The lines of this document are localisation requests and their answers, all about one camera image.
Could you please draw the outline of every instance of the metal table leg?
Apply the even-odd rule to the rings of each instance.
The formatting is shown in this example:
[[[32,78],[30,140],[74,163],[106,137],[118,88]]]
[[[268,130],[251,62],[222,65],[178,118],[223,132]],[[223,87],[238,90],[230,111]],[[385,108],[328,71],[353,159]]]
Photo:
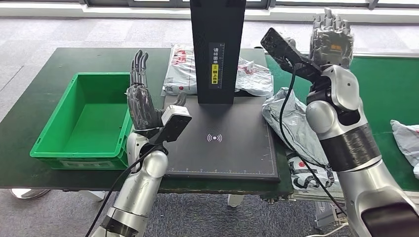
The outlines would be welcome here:
[[[50,189],[10,189],[13,196],[19,199],[39,198],[48,193]]]

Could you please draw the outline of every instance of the black cable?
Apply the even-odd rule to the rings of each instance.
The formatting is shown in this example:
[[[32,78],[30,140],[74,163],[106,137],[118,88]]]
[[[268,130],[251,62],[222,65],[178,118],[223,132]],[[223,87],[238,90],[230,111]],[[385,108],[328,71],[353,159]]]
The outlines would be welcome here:
[[[96,217],[93,220],[93,223],[91,224],[89,231],[87,231],[87,234],[84,237],[88,237],[91,233],[91,231],[94,228],[94,225],[96,225],[97,220],[99,219],[100,214],[102,213],[103,209],[105,208],[106,202],[108,201],[109,197],[111,196],[111,193],[114,191],[118,180],[123,177],[128,171],[130,171],[132,168],[134,168],[138,163],[142,162],[146,156],[148,156],[150,153],[155,151],[157,149],[157,146],[153,146],[150,150],[148,150],[146,153],[144,153],[137,161],[135,161],[132,165],[130,165],[127,169],[125,169],[115,180],[115,182],[112,184],[111,189],[109,190],[108,194],[106,195],[105,199],[103,200],[102,206],[99,209],[99,212],[97,213]]]
[[[284,113],[284,109],[285,109],[285,105],[288,102],[288,99],[290,98],[291,95],[291,91],[293,90],[294,87],[294,82],[295,82],[295,75],[296,75],[296,68],[295,65],[292,64],[293,66],[293,76],[291,77],[291,82],[290,82],[290,86],[288,88],[288,93],[285,96],[285,100],[284,103],[281,106],[281,110],[279,112],[279,129],[281,131],[281,135],[284,138],[284,141],[286,142],[286,144],[288,145],[289,148],[291,148],[291,150],[295,153],[298,154],[298,152],[294,149],[294,147],[291,145],[291,143],[288,141],[287,137],[285,136],[284,133],[284,129],[283,129],[283,125],[282,125],[282,115]],[[335,205],[340,209],[340,211],[347,216],[346,212],[343,210],[343,208],[339,205],[339,203],[336,201],[336,199],[329,193],[329,191],[326,189],[326,187],[322,184],[322,182],[320,182],[320,179],[317,177],[317,175],[314,173],[314,171],[311,169],[310,166],[308,166],[307,161],[300,155],[298,154],[298,156],[301,158],[302,162],[304,163],[305,166],[307,166],[308,170],[311,172],[311,174],[314,176],[314,178],[316,179],[317,183],[319,183],[319,185],[322,187],[322,189],[325,191],[325,193],[327,194],[327,196],[329,196],[329,198],[335,203]]]

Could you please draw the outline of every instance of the black vertical stand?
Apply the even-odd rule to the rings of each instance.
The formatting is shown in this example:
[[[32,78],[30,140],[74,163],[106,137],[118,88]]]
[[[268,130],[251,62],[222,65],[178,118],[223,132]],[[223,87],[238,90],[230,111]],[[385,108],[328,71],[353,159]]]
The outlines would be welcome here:
[[[190,0],[200,104],[232,104],[246,0]]]

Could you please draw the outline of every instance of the black scanning platform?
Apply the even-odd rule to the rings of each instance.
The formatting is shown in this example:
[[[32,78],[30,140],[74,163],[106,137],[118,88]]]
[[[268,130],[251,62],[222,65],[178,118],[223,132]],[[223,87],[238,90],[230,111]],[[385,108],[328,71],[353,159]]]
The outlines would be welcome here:
[[[176,100],[166,96],[165,108]],[[279,181],[272,130],[264,120],[265,98],[235,97],[234,103],[198,104],[187,96],[192,120],[169,151],[167,175]]]

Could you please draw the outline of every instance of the gray carpet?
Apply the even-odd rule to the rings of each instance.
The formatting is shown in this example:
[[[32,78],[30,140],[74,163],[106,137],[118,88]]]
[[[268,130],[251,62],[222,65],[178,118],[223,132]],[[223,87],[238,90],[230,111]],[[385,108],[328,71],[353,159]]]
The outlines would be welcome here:
[[[101,204],[58,190],[34,200],[0,190],[0,237],[83,237]],[[232,208],[227,195],[159,194],[145,236],[304,237],[321,233],[314,229],[314,213],[311,201],[268,204],[246,196]],[[336,236],[350,236],[348,228]]]
[[[258,45],[269,27],[308,51],[309,24],[245,22],[242,46]],[[353,32],[359,52],[419,53],[419,26],[357,25]],[[192,43],[190,21],[0,18],[0,120],[57,47],[170,47],[174,42]],[[82,237],[100,205],[79,193],[56,190],[19,200],[0,190],[0,237]],[[145,236],[303,237],[319,233],[313,228],[314,213],[311,201],[268,205],[246,196],[241,206],[231,208],[227,195],[158,195]],[[345,227],[333,236],[350,234]]]

